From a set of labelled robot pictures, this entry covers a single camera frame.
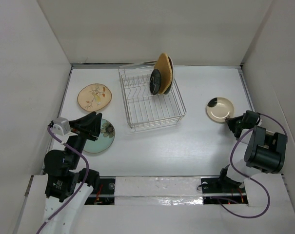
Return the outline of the black round plate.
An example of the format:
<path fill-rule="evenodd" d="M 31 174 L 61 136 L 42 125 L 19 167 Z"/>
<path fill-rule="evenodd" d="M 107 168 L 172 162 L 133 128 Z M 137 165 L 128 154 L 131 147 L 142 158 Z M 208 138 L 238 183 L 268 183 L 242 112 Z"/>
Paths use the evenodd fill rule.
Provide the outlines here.
<path fill-rule="evenodd" d="M 154 69 L 149 81 L 150 92 L 152 95 L 157 95 L 161 87 L 161 73 L 158 69 Z"/>

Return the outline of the red teal flower plate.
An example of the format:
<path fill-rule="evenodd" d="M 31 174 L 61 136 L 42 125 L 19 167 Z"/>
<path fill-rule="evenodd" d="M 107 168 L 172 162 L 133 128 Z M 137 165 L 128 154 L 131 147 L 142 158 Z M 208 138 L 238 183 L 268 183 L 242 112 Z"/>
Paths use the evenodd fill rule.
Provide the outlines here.
<path fill-rule="evenodd" d="M 171 87 L 172 87 L 172 83 L 174 81 L 174 65 L 173 65 L 172 59 L 170 57 L 168 57 L 168 59 L 169 59 L 170 68 L 171 68 L 171 81 L 170 81 L 168 88 L 164 92 L 165 95 L 169 94 Z"/>

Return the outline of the woven bamboo square tray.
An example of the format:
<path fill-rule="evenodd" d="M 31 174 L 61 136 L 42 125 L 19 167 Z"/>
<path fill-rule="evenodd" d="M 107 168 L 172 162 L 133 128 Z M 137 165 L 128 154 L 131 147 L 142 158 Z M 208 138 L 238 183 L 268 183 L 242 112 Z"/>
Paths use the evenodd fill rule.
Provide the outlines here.
<path fill-rule="evenodd" d="M 171 68 L 168 55 L 166 53 L 160 54 L 154 66 L 154 69 L 158 69 L 161 73 L 161 87 L 159 90 L 159 94 L 164 94 L 171 81 Z"/>

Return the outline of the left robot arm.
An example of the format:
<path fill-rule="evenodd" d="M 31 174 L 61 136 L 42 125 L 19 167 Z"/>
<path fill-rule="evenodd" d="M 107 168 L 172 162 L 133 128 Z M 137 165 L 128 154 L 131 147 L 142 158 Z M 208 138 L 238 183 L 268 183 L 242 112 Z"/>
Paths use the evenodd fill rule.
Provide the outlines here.
<path fill-rule="evenodd" d="M 43 224 L 39 234 L 71 234 L 88 196 L 99 190 L 99 172 L 91 170 L 82 154 L 86 141 L 100 135 L 102 114 L 91 112 L 76 120 L 58 117 L 47 131 L 64 146 L 44 157 L 45 189 Z"/>

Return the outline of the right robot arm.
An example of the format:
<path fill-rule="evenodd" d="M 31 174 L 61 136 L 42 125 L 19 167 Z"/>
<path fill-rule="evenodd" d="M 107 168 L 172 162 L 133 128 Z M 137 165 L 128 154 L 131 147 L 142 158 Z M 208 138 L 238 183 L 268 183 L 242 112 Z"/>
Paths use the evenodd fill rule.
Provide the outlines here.
<path fill-rule="evenodd" d="M 278 124 L 283 133 L 273 133 L 259 126 L 262 117 L 267 117 Z M 281 123 L 269 115 L 253 111 L 246 111 L 239 117 L 226 118 L 225 122 L 237 142 L 230 154 L 230 164 L 220 171 L 216 180 L 219 190 L 227 192 L 233 187 L 239 187 L 244 179 L 259 172 L 277 174 L 281 171 L 288 142 L 288 135 Z M 244 159 L 233 163 L 235 149 L 247 135 L 251 136 Z"/>

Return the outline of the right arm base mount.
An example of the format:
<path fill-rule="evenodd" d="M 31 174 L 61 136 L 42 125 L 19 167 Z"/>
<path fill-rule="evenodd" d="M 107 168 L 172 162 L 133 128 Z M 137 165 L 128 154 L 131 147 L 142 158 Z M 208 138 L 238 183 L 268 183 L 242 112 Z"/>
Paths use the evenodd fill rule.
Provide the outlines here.
<path fill-rule="evenodd" d="M 220 184 L 218 177 L 202 177 L 197 190 L 202 192 L 203 204 L 248 204 L 244 188 L 233 184 Z"/>

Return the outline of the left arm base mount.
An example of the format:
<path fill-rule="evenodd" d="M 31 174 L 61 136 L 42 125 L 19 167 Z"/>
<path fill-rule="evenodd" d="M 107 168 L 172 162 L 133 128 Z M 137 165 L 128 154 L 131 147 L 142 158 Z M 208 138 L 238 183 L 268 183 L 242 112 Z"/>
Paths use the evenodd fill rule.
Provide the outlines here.
<path fill-rule="evenodd" d="M 100 177 L 99 186 L 92 191 L 85 205 L 114 205 L 115 177 Z"/>

